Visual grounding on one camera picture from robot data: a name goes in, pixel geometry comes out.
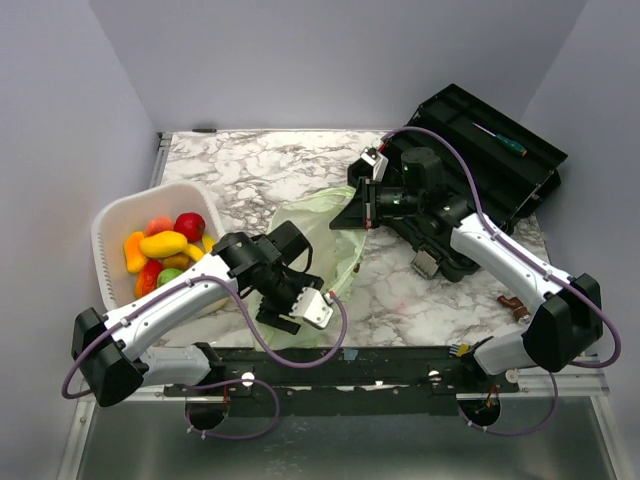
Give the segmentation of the green plastic bag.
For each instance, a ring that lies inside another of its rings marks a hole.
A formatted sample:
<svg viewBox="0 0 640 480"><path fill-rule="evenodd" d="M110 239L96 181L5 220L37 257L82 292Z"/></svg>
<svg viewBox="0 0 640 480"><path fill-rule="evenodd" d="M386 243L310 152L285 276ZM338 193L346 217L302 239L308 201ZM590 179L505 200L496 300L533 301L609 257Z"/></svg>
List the green plastic bag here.
<svg viewBox="0 0 640 480"><path fill-rule="evenodd" d="M321 277L324 280L321 291L334 291L345 307L363 259L367 232L331 230L329 223L351 201L354 193L355 189L349 186L328 188L285 203L276 208L267 227L270 233L283 222L291 221L302 231L314 250L308 273ZM261 337L273 350L319 346L321 331L304 322L294 322L301 327L297 334L259 323L257 313L261 300L262 296L254 292L246 303Z"/></svg>

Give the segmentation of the green fake custard apple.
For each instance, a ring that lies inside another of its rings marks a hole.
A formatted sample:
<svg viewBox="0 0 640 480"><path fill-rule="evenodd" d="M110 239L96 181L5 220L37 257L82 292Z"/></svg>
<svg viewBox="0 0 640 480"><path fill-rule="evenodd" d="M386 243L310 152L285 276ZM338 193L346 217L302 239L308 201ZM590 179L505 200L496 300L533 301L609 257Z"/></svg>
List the green fake custard apple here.
<svg viewBox="0 0 640 480"><path fill-rule="evenodd" d="M182 273L183 273L183 270L180 270L180 269L177 269L177 268L166 268L166 269L163 269L159 273L159 275L157 276L156 287L160 288L160 287L168 284L172 280L174 280L177 277L179 277Z"/></svg>

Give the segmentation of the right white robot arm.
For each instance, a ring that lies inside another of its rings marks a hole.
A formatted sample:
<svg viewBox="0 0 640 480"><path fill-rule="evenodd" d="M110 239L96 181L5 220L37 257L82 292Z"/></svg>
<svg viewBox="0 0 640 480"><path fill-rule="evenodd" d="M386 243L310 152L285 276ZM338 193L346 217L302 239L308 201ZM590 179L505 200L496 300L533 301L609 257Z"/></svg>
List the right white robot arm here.
<svg viewBox="0 0 640 480"><path fill-rule="evenodd" d="M558 372L601 338L599 284L587 274L573 277L538 259L475 212L446 185L443 163L432 149L402 154L399 186L384 183L388 160L381 151L368 147L360 160L372 170L358 179L353 198L331 221L331 229L395 228L412 218L428 239L413 262L422 275L442 270L446 255L457 252L489 271L531 316L523 329L483 340L461 355L460 379L467 389L483 391L509 369Z"/></svg>

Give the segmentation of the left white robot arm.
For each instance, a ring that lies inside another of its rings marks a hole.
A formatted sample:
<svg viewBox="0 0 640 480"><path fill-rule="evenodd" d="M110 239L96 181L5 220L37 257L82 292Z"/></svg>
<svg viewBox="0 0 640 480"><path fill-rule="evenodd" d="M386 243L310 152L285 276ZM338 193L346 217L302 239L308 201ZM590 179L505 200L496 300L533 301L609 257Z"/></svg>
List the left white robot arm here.
<svg viewBox="0 0 640 480"><path fill-rule="evenodd" d="M257 317L295 333L296 321L327 327L332 310L323 281L291 263L311 244L290 221L269 234L228 233L194 266L138 301L104 315L88 308L74 322L71 353L90 394L102 407L115 405L142 386L190 385L214 393L220 368L204 346L157 349L165 333L234 294L258 292Z"/></svg>

